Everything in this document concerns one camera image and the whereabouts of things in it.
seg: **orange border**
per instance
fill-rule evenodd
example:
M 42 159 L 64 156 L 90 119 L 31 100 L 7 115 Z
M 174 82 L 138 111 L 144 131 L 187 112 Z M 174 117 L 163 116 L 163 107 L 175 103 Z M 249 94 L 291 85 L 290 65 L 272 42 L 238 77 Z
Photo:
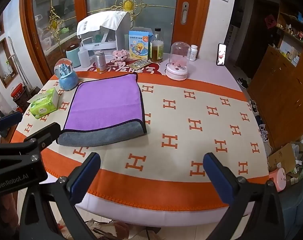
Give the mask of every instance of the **orange border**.
M 77 75 L 81 78 L 98 79 L 121 76 L 123 74 L 127 73 L 107 72 L 99 74 L 92 71 L 77 72 Z M 246 101 L 244 94 L 240 91 L 201 81 L 174 81 L 164 75 L 139 73 L 138 82 L 204 91 Z M 12 143 L 22 142 L 24 138 L 25 136 L 16 130 Z M 44 149 L 41 155 L 46 171 L 56 178 L 68 176 L 75 167 L 81 164 L 48 148 Z M 248 180 L 253 183 L 264 184 L 268 178 L 268 176 L 264 176 Z M 117 181 L 117 187 L 111 187 L 110 185 L 114 184 L 115 181 Z M 133 177 L 104 169 L 99 170 L 88 192 L 116 203 L 151 210 L 201 211 L 226 206 L 221 202 L 210 182 L 160 181 Z
M 22 142 L 24 138 L 26 136 L 16 130 L 12 143 Z M 48 148 L 41 152 L 41 156 L 46 171 L 56 178 L 68 176 L 75 167 L 81 165 L 80 162 Z M 248 179 L 248 181 L 264 184 L 268 179 L 268 176 L 264 176 Z M 115 181 L 117 181 L 117 187 L 111 187 L 110 185 Z M 99 170 L 88 192 L 119 204 L 151 210 L 201 211 L 226 206 L 221 202 L 210 182 L 143 179 L 104 169 Z
M 78 77 L 80 78 L 109 78 L 109 77 L 117 77 L 122 76 L 124 74 L 128 74 L 128 72 L 105 72 L 104 74 L 99 74 L 94 71 L 79 71 L 77 72 Z M 52 76 L 50 80 L 58 80 L 56 76 Z M 179 87 L 186 89 L 193 89 L 197 91 L 207 92 L 218 96 L 234 98 L 240 101 L 246 102 L 247 99 L 243 92 L 202 82 L 192 79 L 186 79 L 184 81 L 176 81 L 168 78 L 165 75 L 156 75 L 149 73 L 138 73 L 138 82 L 139 83 L 149 83 L 149 84 L 157 84 L 157 85 L 165 85 L 171 87 Z

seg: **glass dome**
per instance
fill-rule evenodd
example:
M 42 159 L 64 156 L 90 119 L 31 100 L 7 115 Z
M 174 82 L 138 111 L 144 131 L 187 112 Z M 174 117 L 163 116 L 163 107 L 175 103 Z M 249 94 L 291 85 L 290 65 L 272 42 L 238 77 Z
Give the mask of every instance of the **glass dome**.
M 67 76 L 71 72 L 73 72 L 74 68 L 72 66 L 71 60 L 67 58 L 61 58 L 57 61 L 54 72 L 58 78 L 62 78 L 63 76 Z
M 170 49 L 169 67 L 186 70 L 189 64 L 191 48 L 187 43 L 175 42 Z

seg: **door handle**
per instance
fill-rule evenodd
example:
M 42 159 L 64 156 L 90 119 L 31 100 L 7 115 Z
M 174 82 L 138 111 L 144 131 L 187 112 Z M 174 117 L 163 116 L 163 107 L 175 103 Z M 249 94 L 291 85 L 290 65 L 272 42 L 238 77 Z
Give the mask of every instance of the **door handle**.
M 185 25 L 186 22 L 187 22 L 188 9 L 189 9 L 189 3 L 188 2 L 183 2 L 182 3 L 182 9 L 181 9 L 181 19 L 180 19 L 180 23 L 182 25 Z

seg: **glass door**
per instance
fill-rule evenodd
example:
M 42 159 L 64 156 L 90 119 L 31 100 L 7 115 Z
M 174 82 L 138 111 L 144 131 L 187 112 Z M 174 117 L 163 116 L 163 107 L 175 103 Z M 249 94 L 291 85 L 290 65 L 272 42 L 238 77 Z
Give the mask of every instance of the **glass door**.
M 132 26 L 161 28 L 164 52 L 170 52 L 177 0 L 86 0 L 87 15 L 104 10 L 124 10 L 131 14 Z
M 38 38 L 53 74 L 56 62 L 65 50 L 78 43 L 74 0 L 32 0 Z

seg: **screw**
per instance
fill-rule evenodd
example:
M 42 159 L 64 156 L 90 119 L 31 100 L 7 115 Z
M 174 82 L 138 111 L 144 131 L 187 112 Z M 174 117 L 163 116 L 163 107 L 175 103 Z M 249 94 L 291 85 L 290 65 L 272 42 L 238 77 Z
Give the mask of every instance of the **screw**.
M 64 182 L 66 182 L 66 180 L 67 180 L 67 177 L 65 177 L 65 176 L 61 176 L 58 179 L 59 183 L 64 183 Z
M 245 183 L 247 181 L 244 177 L 238 177 L 237 180 L 239 183 Z
M 39 159 L 39 156 L 37 154 L 34 154 L 30 158 L 31 158 L 32 162 L 35 162 L 35 161 L 37 161 Z
M 274 186 L 275 184 L 274 184 L 271 180 L 268 180 L 268 181 L 267 181 L 267 185 L 272 187 L 272 186 Z

